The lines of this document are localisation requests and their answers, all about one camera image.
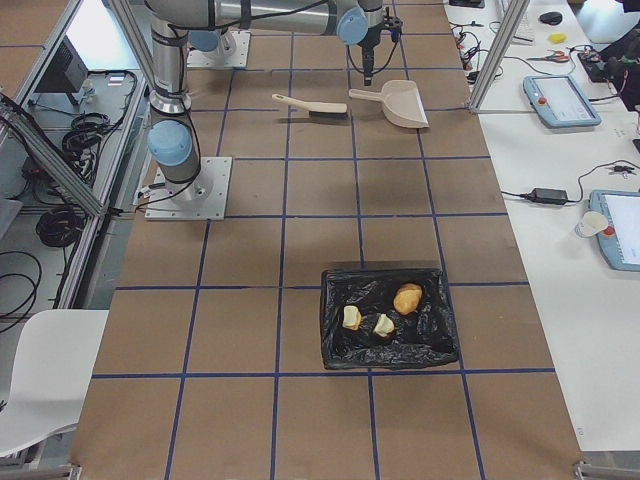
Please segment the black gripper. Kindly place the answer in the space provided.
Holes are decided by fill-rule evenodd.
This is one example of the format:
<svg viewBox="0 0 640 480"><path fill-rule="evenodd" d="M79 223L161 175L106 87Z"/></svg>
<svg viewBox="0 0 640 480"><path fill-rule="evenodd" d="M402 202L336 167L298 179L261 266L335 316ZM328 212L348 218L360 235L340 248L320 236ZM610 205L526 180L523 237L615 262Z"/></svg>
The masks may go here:
<svg viewBox="0 0 640 480"><path fill-rule="evenodd" d="M375 46L369 42L361 42L359 46L361 47L364 86L371 86L372 77L374 76Z"/></svg>

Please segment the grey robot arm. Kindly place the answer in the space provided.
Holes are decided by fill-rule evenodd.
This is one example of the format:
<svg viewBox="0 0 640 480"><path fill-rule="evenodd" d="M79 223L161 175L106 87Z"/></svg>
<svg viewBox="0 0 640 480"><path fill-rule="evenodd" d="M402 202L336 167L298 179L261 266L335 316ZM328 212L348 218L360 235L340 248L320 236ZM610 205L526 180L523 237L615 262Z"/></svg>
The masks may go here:
<svg viewBox="0 0 640 480"><path fill-rule="evenodd" d="M152 14L154 78L147 144L171 201L200 200L210 190L191 119L190 47L217 50L233 27L335 36L360 47L361 74L369 85L378 71L374 50L383 32L397 42L403 26L380 1L149 1L146 6Z"/></svg>
<svg viewBox="0 0 640 480"><path fill-rule="evenodd" d="M236 51L236 41L228 29L191 30L188 39L193 49L208 57L226 57Z"/></svg>

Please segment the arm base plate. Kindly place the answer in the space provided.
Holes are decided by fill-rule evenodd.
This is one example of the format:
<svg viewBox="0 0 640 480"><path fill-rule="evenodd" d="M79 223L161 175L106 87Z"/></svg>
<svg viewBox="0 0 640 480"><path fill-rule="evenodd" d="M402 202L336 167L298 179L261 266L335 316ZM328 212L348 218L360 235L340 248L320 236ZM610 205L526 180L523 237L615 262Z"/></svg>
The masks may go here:
<svg viewBox="0 0 640 480"><path fill-rule="evenodd" d="M251 33L246 30L192 30L188 34L189 69L226 70L247 66Z"/></svg>
<svg viewBox="0 0 640 480"><path fill-rule="evenodd" d="M144 208L145 218L151 221L223 220L232 161L231 157L202 157L198 177L185 190L167 183L157 168L154 182L164 186L150 191L146 201L151 205Z"/></svg>

